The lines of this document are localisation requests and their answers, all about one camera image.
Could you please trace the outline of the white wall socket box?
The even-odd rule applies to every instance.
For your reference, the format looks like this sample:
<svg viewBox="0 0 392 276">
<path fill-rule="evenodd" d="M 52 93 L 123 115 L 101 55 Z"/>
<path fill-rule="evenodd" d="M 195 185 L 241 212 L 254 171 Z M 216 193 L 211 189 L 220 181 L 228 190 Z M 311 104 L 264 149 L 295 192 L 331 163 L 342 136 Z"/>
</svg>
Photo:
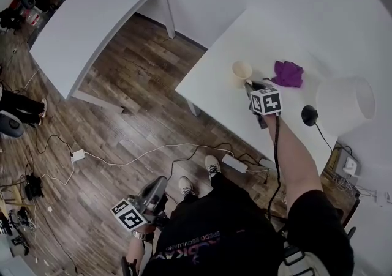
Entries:
<svg viewBox="0 0 392 276">
<path fill-rule="evenodd" d="M 376 191 L 375 202 L 379 207 L 392 206 L 392 198 L 388 192 Z"/>
</svg>

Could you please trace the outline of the person's right white sneaker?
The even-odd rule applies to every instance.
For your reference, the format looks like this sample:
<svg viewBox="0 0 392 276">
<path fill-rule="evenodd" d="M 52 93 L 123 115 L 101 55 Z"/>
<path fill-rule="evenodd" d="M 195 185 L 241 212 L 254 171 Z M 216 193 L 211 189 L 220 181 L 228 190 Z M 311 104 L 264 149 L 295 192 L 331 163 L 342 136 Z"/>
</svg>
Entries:
<svg viewBox="0 0 392 276">
<path fill-rule="evenodd" d="M 216 174 L 221 173 L 221 166 L 218 159 L 213 155 L 205 157 L 205 168 L 208 172 L 209 179 L 211 180 Z"/>
</svg>

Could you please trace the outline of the white curved table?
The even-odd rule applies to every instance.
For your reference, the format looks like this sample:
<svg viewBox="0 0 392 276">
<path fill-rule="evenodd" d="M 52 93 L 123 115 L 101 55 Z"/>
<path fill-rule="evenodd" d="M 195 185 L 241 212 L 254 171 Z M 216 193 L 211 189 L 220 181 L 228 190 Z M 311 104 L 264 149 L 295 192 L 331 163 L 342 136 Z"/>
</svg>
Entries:
<svg viewBox="0 0 392 276">
<path fill-rule="evenodd" d="M 37 37 L 30 54 L 66 100 L 122 113 L 124 108 L 80 90 L 90 68 L 126 21 L 148 0 L 66 0 Z M 175 27 L 168 0 L 159 0 L 169 38 Z"/>
</svg>

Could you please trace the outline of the white table lamp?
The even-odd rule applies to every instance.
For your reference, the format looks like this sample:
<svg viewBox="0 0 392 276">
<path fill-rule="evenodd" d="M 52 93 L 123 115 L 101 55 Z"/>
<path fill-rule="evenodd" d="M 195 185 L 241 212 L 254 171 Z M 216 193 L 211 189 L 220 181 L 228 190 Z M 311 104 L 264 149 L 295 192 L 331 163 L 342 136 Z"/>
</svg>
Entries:
<svg viewBox="0 0 392 276">
<path fill-rule="evenodd" d="M 371 121 L 375 109 L 374 93 L 365 78 L 332 78 L 319 84 L 315 106 L 304 106 L 301 118 L 309 127 L 320 123 L 330 135 L 341 136 Z"/>
</svg>

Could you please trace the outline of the grey round device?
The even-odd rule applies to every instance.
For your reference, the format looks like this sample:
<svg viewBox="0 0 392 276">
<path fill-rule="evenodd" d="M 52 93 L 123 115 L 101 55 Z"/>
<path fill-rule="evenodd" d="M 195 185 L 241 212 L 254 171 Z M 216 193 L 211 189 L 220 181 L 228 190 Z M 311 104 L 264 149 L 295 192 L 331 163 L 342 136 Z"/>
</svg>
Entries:
<svg viewBox="0 0 392 276">
<path fill-rule="evenodd" d="M 0 111 L 0 133 L 12 138 L 19 138 L 25 132 L 22 122 L 16 116 Z"/>
</svg>

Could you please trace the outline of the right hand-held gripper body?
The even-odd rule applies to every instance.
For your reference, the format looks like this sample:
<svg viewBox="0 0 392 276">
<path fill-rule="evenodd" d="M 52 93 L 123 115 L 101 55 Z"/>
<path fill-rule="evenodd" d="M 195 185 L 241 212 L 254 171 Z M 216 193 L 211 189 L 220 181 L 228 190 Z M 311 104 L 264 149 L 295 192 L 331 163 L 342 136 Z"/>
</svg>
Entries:
<svg viewBox="0 0 392 276">
<path fill-rule="evenodd" d="M 249 100 L 250 111 L 257 117 L 258 124 L 262 130 L 267 128 L 264 116 L 279 116 L 281 114 L 281 95 L 273 86 L 259 90 L 252 88 L 249 92 Z"/>
</svg>

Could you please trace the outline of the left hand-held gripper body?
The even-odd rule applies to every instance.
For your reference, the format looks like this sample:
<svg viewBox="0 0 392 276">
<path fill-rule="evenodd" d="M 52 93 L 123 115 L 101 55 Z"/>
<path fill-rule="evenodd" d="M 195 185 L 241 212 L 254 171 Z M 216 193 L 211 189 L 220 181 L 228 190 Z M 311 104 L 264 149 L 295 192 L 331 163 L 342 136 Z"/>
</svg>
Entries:
<svg viewBox="0 0 392 276">
<path fill-rule="evenodd" d="M 161 229 L 167 222 L 165 213 L 165 193 L 162 195 L 143 196 L 129 195 L 117 202 L 111 209 L 111 214 L 128 231 L 135 231 L 143 225 L 153 225 Z"/>
</svg>

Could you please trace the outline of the person's right forearm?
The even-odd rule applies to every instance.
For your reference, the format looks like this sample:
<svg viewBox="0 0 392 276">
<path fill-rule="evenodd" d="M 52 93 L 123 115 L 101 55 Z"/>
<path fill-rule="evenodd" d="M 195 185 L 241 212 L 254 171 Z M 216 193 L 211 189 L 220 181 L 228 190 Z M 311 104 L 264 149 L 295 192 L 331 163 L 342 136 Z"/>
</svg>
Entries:
<svg viewBox="0 0 392 276">
<path fill-rule="evenodd" d="M 286 187 L 287 209 L 303 194 L 312 190 L 322 190 L 316 164 L 304 144 L 287 124 L 275 115 L 267 115 L 264 120 L 271 139 L 277 142 L 277 159 Z"/>
</svg>

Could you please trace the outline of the grey flat device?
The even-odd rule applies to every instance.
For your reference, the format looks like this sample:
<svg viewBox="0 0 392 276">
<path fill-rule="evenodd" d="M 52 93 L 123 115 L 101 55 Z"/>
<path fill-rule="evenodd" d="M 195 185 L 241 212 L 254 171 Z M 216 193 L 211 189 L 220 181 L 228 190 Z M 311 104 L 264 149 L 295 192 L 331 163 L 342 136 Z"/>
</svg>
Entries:
<svg viewBox="0 0 392 276">
<path fill-rule="evenodd" d="M 344 171 L 342 170 L 343 166 L 345 165 L 347 157 L 352 157 L 358 163 L 358 169 L 356 171 L 356 175 L 355 176 L 351 176 L 349 174 L 345 174 Z M 347 181 L 349 181 L 351 185 L 356 186 L 357 183 L 358 183 L 358 180 L 359 180 L 359 178 L 361 176 L 361 167 L 362 167 L 361 163 L 348 150 L 345 149 L 345 152 L 341 152 L 341 157 L 339 159 L 339 162 L 338 162 L 338 165 L 337 165 L 337 168 L 336 168 L 336 174 L 338 174 L 343 179 L 346 179 Z"/>
</svg>

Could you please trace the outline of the purple cloth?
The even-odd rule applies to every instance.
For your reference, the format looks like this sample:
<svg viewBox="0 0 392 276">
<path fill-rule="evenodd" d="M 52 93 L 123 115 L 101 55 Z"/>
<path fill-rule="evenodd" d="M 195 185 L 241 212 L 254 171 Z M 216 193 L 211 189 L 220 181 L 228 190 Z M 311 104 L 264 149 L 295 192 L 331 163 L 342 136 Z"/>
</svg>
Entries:
<svg viewBox="0 0 392 276">
<path fill-rule="evenodd" d="M 276 61 L 274 63 L 275 76 L 272 78 L 266 78 L 266 80 L 272 83 L 287 88 L 300 88 L 303 84 L 303 73 L 302 67 L 289 61 Z"/>
</svg>

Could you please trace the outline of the person's left forearm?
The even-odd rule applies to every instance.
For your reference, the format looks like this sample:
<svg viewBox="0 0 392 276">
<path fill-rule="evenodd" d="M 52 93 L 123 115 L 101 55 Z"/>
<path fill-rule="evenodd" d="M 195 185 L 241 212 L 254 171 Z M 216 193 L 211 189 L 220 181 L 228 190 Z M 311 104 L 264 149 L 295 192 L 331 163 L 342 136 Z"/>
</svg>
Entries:
<svg viewBox="0 0 392 276">
<path fill-rule="evenodd" d="M 148 225 L 148 224 L 140 226 L 139 228 L 136 229 L 136 231 L 149 233 L 149 234 L 154 233 L 155 230 L 156 230 L 155 226 Z M 139 272 L 139 270 L 140 270 L 140 265 L 141 265 L 141 261 L 143 259 L 144 254 L 145 254 L 145 248 L 144 248 L 143 240 L 135 239 L 131 235 L 130 242 L 129 242 L 129 249 L 128 249 L 128 252 L 126 255 L 126 259 L 130 263 L 137 260 L 137 262 L 136 262 L 137 272 Z"/>
</svg>

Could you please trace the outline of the cream mug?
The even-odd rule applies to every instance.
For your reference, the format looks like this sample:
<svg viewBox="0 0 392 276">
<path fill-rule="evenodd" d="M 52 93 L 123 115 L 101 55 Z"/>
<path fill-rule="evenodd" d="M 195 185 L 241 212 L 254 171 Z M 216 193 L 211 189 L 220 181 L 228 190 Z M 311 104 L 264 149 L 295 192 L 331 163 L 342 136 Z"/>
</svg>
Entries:
<svg viewBox="0 0 392 276">
<path fill-rule="evenodd" d="M 252 76 L 252 67 L 244 61 L 236 61 L 232 65 L 233 84 L 236 88 L 242 88 Z"/>
</svg>

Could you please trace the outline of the person's black shirt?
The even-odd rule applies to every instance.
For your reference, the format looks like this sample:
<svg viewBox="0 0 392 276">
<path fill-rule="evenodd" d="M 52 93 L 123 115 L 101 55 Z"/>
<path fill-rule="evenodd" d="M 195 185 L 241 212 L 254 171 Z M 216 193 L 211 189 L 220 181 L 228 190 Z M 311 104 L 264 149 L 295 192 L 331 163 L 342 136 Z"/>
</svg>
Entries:
<svg viewBox="0 0 392 276">
<path fill-rule="evenodd" d="M 287 232 L 288 242 L 315 254 L 330 276 L 353 275 L 350 241 L 323 192 L 294 202 Z M 209 194 L 173 211 L 143 276 L 277 276 L 284 241 L 253 201 Z"/>
</svg>

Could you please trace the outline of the white square table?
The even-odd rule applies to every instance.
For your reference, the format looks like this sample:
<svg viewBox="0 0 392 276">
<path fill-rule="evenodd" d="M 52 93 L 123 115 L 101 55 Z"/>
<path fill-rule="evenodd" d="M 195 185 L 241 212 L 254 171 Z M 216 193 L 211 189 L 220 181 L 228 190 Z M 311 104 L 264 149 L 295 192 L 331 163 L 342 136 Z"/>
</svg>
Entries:
<svg viewBox="0 0 392 276">
<path fill-rule="evenodd" d="M 319 84 L 332 77 L 288 26 L 257 8 L 245 10 L 216 40 L 177 86 L 192 111 L 202 110 L 268 159 L 274 146 L 267 130 L 261 129 L 249 110 L 243 88 L 233 84 L 232 65 L 244 61 L 252 67 L 252 79 L 274 75 L 276 61 L 289 61 L 303 68 L 300 88 L 280 88 L 282 118 L 311 153 L 322 171 L 331 148 L 340 136 L 330 135 L 320 123 L 304 124 L 304 106 L 315 106 Z"/>
</svg>

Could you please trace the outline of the person's white sneaker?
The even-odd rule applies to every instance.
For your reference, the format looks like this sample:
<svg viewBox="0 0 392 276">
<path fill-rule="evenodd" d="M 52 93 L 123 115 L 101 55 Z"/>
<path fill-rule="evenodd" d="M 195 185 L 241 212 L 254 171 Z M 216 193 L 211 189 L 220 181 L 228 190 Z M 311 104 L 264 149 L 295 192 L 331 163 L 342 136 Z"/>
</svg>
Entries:
<svg viewBox="0 0 392 276">
<path fill-rule="evenodd" d="M 187 197 L 188 195 L 194 194 L 193 185 L 192 185 L 191 181 L 185 176 L 182 176 L 179 179 L 178 187 L 179 187 L 179 190 L 184 198 Z"/>
<path fill-rule="evenodd" d="M 221 173 L 221 166 L 218 159 L 213 155 L 205 157 L 205 168 L 208 172 L 209 179 L 211 180 L 216 174 Z"/>
</svg>

